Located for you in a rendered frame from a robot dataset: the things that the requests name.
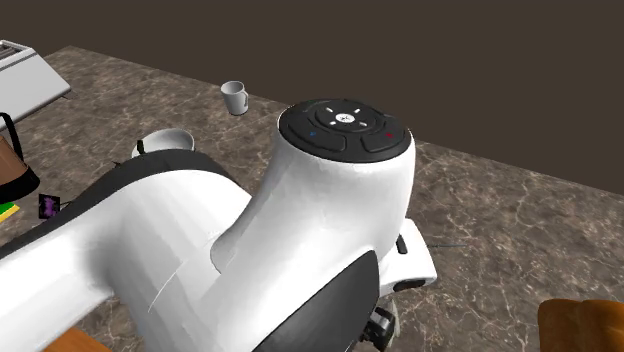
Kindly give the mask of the small black purple box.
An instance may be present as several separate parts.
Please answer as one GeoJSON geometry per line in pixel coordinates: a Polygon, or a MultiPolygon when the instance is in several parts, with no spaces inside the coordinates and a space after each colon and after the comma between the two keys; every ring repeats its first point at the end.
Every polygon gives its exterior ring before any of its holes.
{"type": "Polygon", "coordinates": [[[60,198],[58,196],[39,194],[38,217],[49,219],[60,211],[60,198]]]}

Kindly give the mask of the grey metal toaster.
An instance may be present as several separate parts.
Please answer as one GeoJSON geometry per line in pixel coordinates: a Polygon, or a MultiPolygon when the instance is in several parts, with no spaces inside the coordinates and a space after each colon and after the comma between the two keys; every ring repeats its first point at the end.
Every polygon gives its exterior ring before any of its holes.
{"type": "Polygon", "coordinates": [[[68,82],[33,48],[0,40],[0,112],[14,123],[70,91],[68,82]]]}

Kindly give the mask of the white mug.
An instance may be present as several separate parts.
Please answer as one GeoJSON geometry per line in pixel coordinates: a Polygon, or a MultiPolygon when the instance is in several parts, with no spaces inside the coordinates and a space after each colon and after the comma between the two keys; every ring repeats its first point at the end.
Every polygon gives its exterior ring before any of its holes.
{"type": "Polygon", "coordinates": [[[241,81],[228,81],[221,85],[221,93],[228,112],[234,116],[245,114],[249,108],[249,94],[241,81]]]}

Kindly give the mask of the orange wooden board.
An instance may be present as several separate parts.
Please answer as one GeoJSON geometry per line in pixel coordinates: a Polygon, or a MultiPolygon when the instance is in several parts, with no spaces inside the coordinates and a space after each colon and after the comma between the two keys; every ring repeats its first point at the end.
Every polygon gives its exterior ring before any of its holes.
{"type": "Polygon", "coordinates": [[[112,352],[104,344],[78,328],[70,328],[42,352],[112,352]]]}

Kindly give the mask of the white bowl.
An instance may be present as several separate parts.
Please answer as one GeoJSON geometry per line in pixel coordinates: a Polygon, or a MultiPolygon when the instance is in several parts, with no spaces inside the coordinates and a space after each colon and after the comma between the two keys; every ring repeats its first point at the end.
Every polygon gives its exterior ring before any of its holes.
{"type": "Polygon", "coordinates": [[[180,128],[157,130],[141,138],[141,141],[146,153],[167,149],[195,150],[193,136],[180,128]]]}

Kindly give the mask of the brown leather lump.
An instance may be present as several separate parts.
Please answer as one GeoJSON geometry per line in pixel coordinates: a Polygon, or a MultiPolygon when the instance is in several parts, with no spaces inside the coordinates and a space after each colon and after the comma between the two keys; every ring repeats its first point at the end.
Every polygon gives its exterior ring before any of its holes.
{"type": "Polygon", "coordinates": [[[549,299],[538,307],[540,352],[624,352],[624,303],[549,299]]]}

